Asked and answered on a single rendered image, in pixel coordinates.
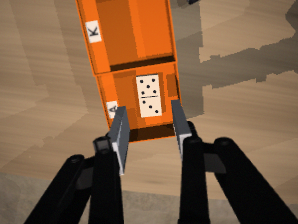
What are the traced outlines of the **white domino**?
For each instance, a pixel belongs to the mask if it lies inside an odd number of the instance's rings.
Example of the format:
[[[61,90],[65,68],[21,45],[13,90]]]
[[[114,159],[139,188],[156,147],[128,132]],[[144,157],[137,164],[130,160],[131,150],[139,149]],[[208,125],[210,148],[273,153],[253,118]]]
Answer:
[[[136,76],[141,117],[162,116],[157,74]]]

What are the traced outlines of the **orange three-compartment bin rack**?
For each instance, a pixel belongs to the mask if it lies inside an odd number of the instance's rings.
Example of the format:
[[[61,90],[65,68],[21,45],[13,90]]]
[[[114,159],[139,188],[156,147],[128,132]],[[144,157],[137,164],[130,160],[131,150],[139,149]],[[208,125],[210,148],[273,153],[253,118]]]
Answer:
[[[126,106],[129,143],[176,137],[171,100],[181,102],[181,93],[169,0],[75,1],[108,128]],[[141,117],[136,76],[157,73],[162,116]]]

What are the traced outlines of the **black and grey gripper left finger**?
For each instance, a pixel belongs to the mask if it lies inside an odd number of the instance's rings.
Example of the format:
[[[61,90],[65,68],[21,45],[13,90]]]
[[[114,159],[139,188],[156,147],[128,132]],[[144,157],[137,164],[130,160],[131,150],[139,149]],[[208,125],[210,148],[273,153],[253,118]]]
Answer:
[[[95,156],[69,157],[24,224],[79,224],[89,198],[88,224],[124,224],[120,175],[129,139],[126,106],[120,106],[109,133],[93,140]]]

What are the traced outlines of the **black aa battery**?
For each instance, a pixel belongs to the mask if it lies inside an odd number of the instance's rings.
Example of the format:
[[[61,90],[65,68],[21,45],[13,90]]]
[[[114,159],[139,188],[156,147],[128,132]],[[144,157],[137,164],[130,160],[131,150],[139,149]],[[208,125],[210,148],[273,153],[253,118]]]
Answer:
[[[191,5],[191,4],[193,4],[193,3],[195,3],[195,2],[197,2],[198,0],[187,0],[187,2]]]

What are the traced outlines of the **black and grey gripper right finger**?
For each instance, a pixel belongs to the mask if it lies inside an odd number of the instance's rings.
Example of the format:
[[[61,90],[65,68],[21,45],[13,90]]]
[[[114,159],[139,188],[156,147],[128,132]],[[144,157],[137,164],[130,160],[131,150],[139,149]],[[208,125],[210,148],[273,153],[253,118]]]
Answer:
[[[211,224],[205,171],[214,173],[240,224],[298,224],[234,140],[219,137],[214,143],[203,142],[179,99],[171,100],[171,108],[182,164],[177,224]]]

